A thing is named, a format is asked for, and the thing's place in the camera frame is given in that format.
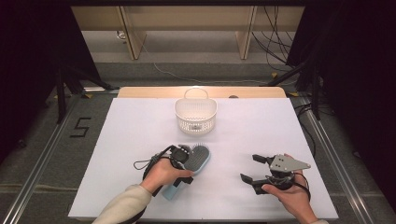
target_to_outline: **white tabletop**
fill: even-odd
[[[206,144],[211,158],[191,183],[168,201],[161,193],[141,220],[274,221],[291,219],[272,195],[256,195],[240,174],[253,179],[270,175],[267,164],[253,154],[273,157],[288,153],[311,164],[304,170],[319,218],[338,218],[289,99],[215,99],[214,130],[189,136],[177,127],[177,99],[116,98],[92,154],[69,216],[97,217],[106,204],[129,185],[141,182],[135,161],[148,160],[170,145]]]

